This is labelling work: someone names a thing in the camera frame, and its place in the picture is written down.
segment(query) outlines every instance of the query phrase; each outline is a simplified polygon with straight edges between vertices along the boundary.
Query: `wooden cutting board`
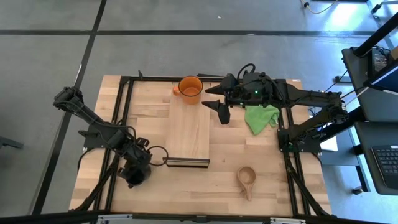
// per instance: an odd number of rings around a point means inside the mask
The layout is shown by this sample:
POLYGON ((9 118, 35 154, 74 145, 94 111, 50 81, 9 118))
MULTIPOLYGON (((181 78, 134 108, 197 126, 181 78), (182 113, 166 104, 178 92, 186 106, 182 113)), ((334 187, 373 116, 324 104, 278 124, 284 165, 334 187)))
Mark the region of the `wooden cutting board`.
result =
MULTIPOLYGON (((200 101, 209 100, 203 84, 200 101)), ((167 165, 170 167, 208 167, 210 109, 201 103, 188 105, 179 96, 171 96, 169 131, 166 148, 169 151, 167 165)))

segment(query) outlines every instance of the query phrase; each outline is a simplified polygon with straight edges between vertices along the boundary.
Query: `wooden scoop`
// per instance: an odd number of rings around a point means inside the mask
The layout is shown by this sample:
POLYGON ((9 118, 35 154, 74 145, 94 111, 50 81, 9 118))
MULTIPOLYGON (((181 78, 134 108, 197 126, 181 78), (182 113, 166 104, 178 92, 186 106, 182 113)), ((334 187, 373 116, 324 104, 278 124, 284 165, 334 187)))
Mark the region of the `wooden scoop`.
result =
POLYGON ((251 201, 251 189, 256 181, 256 171, 252 167, 242 166, 238 170, 238 180, 248 201, 251 201))

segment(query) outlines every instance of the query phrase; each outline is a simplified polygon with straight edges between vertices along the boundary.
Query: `wheel caster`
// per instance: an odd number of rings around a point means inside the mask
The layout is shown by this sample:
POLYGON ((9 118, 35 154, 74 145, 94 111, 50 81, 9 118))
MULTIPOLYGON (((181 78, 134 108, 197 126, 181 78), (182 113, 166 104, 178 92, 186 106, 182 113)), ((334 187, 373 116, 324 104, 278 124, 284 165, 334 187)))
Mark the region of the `wheel caster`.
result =
POLYGON ((352 193, 355 195, 359 195, 362 192, 363 192, 362 187, 356 187, 352 190, 352 193))
POLYGON ((379 10, 381 8, 381 5, 377 4, 373 9, 372 9, 372 14, 376 13, 377 10, 379 10))

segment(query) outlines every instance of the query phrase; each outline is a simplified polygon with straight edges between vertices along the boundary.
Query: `mug handle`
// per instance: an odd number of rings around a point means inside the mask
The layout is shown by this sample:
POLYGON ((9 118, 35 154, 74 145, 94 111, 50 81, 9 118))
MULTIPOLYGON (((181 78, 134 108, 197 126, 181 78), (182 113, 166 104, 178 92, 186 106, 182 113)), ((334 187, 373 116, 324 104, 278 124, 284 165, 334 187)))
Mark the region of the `mug handle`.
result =
POLYGON ((178 88, 178 86, 175 86, 173 89, 173 94, 175 96, 178 96, 179 94, 181 94, 180 89, 178 88))

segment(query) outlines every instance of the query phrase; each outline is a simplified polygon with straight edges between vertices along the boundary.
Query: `orange mug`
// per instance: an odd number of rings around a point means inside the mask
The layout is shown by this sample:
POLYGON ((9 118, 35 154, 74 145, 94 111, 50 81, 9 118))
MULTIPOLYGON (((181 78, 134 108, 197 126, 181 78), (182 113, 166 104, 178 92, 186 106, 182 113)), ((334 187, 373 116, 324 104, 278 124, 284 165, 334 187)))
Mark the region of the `orange mug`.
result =
POLYGON ((203 83, 198 77, 188 76, 183 78, 178 86, 173 89, 175 96, 181 96, 184 103, 194 105, 200 101, 200 93, 203 89, 203 83))

